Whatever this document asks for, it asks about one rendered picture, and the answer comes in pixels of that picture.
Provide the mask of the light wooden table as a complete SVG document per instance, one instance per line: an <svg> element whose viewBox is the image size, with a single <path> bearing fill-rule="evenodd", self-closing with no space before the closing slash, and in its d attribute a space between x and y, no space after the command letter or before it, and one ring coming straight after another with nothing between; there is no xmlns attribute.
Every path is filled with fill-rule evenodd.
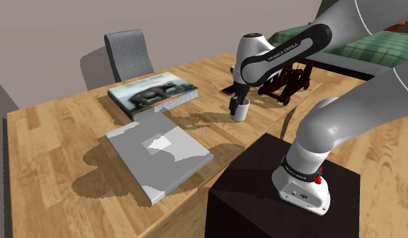
<svg viewBox="0 0 408 238"><path fill-rule="evenodd" d="M246 119L229 116L229 53L171 68L198 98L166 113L214 155L213 161L152 205L106 139L129 118L100 87L7 115L12 238L145 238L245 148L317 88L288 105L252 89Z"/></svg>

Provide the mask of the grey upholstered chair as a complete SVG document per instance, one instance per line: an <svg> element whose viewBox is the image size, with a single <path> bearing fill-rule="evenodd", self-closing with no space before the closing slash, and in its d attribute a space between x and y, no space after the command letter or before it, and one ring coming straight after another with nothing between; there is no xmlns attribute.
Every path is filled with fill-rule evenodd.
<svg viewBox="0 0 408 238"><path fill-rule="evenodd" d="M116 82L154 72L142 30L105 34L104 43Z"/></svg>

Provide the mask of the flat grey book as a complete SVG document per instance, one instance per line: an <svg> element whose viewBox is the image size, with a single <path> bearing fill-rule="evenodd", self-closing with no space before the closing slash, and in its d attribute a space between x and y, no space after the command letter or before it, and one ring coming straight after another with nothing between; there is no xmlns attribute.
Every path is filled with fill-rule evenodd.
<svg viewBox="0 0 408 238"><path fill-rule="evenodd" d="M153 205L214 158L161 112L110 131L106 138Z"/></svg>

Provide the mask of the dark brown wooden toy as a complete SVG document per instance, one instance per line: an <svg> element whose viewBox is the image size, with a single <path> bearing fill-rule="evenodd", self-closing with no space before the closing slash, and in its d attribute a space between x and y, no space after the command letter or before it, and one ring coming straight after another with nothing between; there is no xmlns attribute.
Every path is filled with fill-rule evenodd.
<svg viewBox="0 0 408 238"><path fill-rule="evenodd" d="M300 60L297 63L304 64L304 69L293 69L293 64L285 66L279 74L267 80L259 88L258 94L270 96L287 106L293 94L300 89L307 90L310 86L314 62Z"/></svg>

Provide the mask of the dark robot stand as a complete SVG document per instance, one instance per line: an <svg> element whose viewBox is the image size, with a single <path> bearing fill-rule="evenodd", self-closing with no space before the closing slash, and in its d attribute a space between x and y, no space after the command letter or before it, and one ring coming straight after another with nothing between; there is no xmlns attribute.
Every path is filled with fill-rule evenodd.
<svg viewBox="0 0 408 238"><path fill-rule="evenodd" d="M323 163L331 205L319 216L284 201L273 185L289 148L266 133L230 163L209 190L204 238L359 238L359 174Z"/></svg>

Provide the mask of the white mug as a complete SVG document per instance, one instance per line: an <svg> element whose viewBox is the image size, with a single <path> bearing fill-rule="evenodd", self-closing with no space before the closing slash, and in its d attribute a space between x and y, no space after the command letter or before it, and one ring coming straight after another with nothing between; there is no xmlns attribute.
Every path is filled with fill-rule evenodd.
<svg viewBox="0 0 408 238"><path fill-rule="evenodd" d="M238 107L237 107L237 110L236 110L236 112L235 112L235 115L232 116L232 115L230 114L230 118L231 118L232 120L236 121L236 122L244 121L245 118L246 118L246 114L247 114L247 112L248 112L249 105L250 105L249 99L248 99L248 104L247 104L247 105L241 105L241 104L239 104Z"/></svg>

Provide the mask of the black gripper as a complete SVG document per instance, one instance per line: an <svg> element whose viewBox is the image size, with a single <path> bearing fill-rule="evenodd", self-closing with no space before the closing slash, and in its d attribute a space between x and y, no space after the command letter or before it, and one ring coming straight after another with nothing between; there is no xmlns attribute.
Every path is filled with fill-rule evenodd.
<svg viewBox="0 0 408 238"><path fill-rule="evenodd" d="M233 82L233 90L235 96L230 99L229 110L232 116L235 115L237 107L239 105L238 98L243 99L241 105L247 105L248 99L245 98L250 90L250 86L247 84L241 84L236 81Z"/></svg>

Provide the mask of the rhinoceros cover book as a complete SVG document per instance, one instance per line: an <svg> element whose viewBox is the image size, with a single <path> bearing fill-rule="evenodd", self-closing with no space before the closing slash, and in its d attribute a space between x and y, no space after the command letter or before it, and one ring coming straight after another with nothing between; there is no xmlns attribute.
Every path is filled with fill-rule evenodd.
<svg viewBox="0 0 408 238"><path fill-rule="evenodd" d="M197 98L198 88L165 72L108 89L108 96L131 120L137 120Z"/></svg>

